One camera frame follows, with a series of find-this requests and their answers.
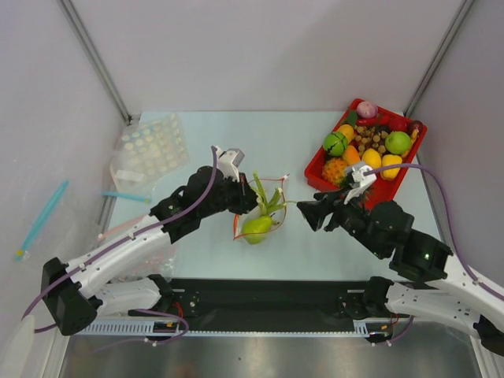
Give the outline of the green toy pear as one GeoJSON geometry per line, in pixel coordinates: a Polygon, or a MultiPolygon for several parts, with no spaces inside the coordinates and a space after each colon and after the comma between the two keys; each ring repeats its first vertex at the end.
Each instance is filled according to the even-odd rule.
{"type": "Polygon", "coordinates": [[[263,215],[258,218],[248,220],[242,226],[243,238],[250,244],[259,244],[265,240],[266,234],[272,228],[272,218],[263,215]]]}

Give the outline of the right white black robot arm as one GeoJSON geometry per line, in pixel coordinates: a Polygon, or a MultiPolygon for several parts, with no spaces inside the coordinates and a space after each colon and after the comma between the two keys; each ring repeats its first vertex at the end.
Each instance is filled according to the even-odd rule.
{"type": "Polygon", "coordinates": [[[414,218],[394,201],[366,210],[341,192],[318,193],[297,203],[313,231],[342,228],[372,255],[389,259],[389,267],[412,284],[426,284],[440,295],[373,276],[346,310],[348,317],[406,314],[444,324],[477,338],[490,352],[503,354],[503,304],[469,277],[445,243],[413,229],[414,218]]]}

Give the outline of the toy green onion leek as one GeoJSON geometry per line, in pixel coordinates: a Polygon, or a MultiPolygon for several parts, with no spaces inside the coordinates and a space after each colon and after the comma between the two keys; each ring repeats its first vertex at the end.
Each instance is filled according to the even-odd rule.
{"type": "Polygon", "coordinates": [[[284,183],[289,178],[289,174],[283,175],[279,179],[263,179],[256,170],[253,171],[253,181],[251,188],[258,195],[258,212],[260,216],[272,216],[276,211],[285,210],[289,204],[296,201],[287,200],[284,190],[284,183]]]}

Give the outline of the clear bag with orange zipper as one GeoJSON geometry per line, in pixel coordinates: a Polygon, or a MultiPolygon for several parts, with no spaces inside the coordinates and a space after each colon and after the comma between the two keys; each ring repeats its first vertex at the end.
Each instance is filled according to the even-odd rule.
{"type": "Polygon", "coordinates": [[[278,179],[260,178],[256,172],[248,182],[256,194],[256,206],[247,214],[235,215],[233,220],[233,240],[249,245],[264,242],[284,223],[287,205],[291,203],[285,195],[284,184],[289,174],[278,179]]]}

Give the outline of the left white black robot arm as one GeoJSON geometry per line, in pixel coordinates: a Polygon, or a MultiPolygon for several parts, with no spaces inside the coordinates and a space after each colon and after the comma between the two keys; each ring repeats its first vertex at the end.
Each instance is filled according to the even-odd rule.
{"type": "Polygon", "coordinates": [[[222,212],[243,215],[257,205],[246,174],[229,175],[203,166],[187,183],[151,208],[126,232],[79,258],[52,258],[43,265],[41,295],[62,335],[75,335],[97,317],[121,311],[168,313],[173,296],[159,274],[135,283],[112,278],[147,258],[157,248],[195,232],[203,219],[222,212]]]}

